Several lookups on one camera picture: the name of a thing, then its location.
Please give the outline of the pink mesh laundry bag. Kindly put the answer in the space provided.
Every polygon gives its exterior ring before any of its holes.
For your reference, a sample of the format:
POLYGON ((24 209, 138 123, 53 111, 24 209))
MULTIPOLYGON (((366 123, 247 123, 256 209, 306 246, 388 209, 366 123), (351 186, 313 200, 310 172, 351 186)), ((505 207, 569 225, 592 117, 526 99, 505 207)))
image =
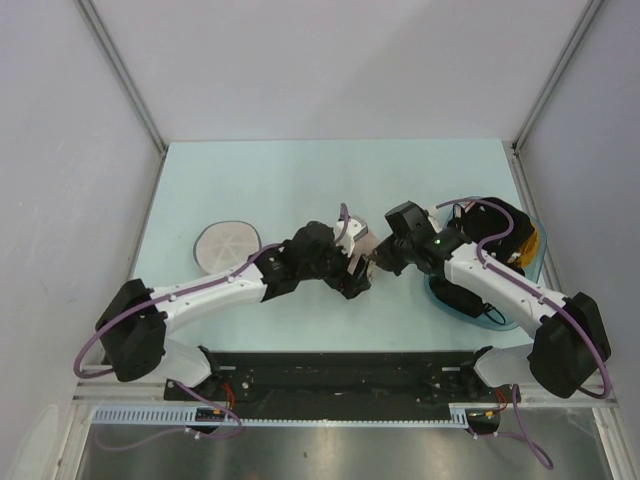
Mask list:
POLYGON ((357 242, 353 255, 349 257, 347 272, 354 278, 363 277, 369 283, 373 283, 377 273, 374 250, 380 244, 380 239, 369 225, 368 228, 369 233, 357 242))

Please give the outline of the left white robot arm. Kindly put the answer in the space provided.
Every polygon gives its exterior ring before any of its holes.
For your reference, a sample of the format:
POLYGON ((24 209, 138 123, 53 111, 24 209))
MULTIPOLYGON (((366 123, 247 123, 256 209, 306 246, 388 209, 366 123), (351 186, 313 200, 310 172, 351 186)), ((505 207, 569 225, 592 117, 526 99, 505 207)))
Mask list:
POLYGON ((122 383, 156 374, 210 399, 221 387, 212 354, 178 342, 173 333, 230 308, 291 294, 304 281, 322 281, 353 299, 371 286, 369 256, 377 243, 360 219, 340 220, 333 227, 311 221, 292 238, 262 247, 223 274, 174 287, 130 280, 96 323, 111 371, 122 383))

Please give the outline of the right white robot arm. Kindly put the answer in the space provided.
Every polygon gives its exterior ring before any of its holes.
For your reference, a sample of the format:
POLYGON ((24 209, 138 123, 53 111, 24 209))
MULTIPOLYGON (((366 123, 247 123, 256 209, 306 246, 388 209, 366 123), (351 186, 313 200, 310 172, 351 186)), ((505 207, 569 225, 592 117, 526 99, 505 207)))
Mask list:
POLYGON ((463 393, 484 401, 502 385, 537 382, 563 399, 612 393, 606 362, 611 348, 597 302, 568 296, 516 274, 454 228, 437 229, 429 213, 407 201, 385 215, 391 233, 375 249, 378 266, 400 275, 408 265, 461 287, 497 308, 531 338, 527 345, 476 353, 461 376, 463 393))

